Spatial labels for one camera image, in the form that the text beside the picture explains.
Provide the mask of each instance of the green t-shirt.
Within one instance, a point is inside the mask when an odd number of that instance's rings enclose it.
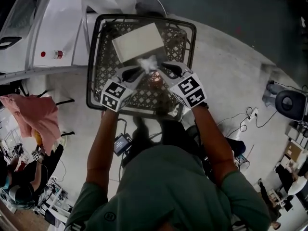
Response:
[[[159,145],[136,156],[125,168],[116,195],[85,183],[66,230],[232,230],[234,215],[251,230],[266,231],[264,201],[239,171],[220,187],[204,174],[201,161],[175,146]]]

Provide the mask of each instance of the black wire basket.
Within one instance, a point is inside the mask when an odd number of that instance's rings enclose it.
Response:
[[[196,41],[195,25],[159,17],[145,17],[131,14],[102,14],[95,22],[88,67],[87,106],[104,110],[100,104],[101,93],[107,80],[118,69],[124,67],[119,61],[112,40],[134,29],[155,23],[165,45],[169,61],[185,63],[190,69]],[[180,120],[183,105],[168,91],[169,86],[158,72],[145,75],[129,104],[120,110],[121,114],[157,119]]]

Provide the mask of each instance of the pink garment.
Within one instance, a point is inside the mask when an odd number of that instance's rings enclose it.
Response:
[[[58,108],[52,97],[24,97],[17,94],[1,96],[0,101],[15,117],[21,136],[31,137],[34,130],[42,137],[44,150],[50,155],[55,141],[60,138],[58,127]]]

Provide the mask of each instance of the gray floor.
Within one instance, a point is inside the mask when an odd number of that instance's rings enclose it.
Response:
[[[138,0],[162,11],[156,0]],[[299,18],[286,0],[161,0],[173,13],[211,26],[253,47],[300,86],[308,83]]]

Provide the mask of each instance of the concrete floor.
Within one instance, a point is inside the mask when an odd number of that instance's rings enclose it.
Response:
[[[156,0],[137,0],[163,13]],[[308,84],[300,17],[287,0],[160,0],[168,13],[211,26],[265,55],[300,86]]]
[[[238,113],[245,113],[247,107],[259,109],[258,124],[266,122],[275,112],[273,108],[266,108],[262,95],[268,79],[274,78],[280,83],[297,86],[281,69],[253,48],[239,40],[198,22],[192,22],[197,27],[197,41],[193,60],[193,71],[202,81],[208,96],[210,112],[217,123]],[[75,103],[59,106],[58,120],[61,131],[74,131],[64,150],[62,161],[66,167],[66,175],[59,184],[68,192],[70,200],[75,201],[86,178],[87,157],[99,127],[101,113],[86,106],[86,78],[87,73],[68,73],[41,76],[26,82],[31,94],[40,94],[45,89],[51,90],[55,102],[74,98]],[[131,116],[120,115],[128,122],[127,132],[132,135],[136,126]],[[18,128],[14,118],[3,110],[0,113],[3,128],[1,137],[6,132]],[[227,135],[238,128],[243,120],[242,116],[223,122],[219,127]],[[146,120],[149,134],[160,131],[155,120]],[[248,156],[251,165],[244,172],[251,184],[255,185],[259,178],[264,179],[266,188],[280,184],[278,177],[273,174],[273,168],[282,156],[287,145],[285,129],[290,121],[280,114],[276,114],[263,128],[257,128],[255,121],[247,123],[247,131],[233,133],[231,138],[239,138],[246,144],[244,156]],[[186,127],[193,124],[190,113],[184,116]],[[123,132],[123,122],[118,123],[117,134]],[[33,138],[23,139],[25,148],[30,152],[35,148]],[[115,195],[118,187],[118,172],[120,158],[114,155],[111,170],[108,198]],[[64,167],[58,164],[54,173],[61,179]]]

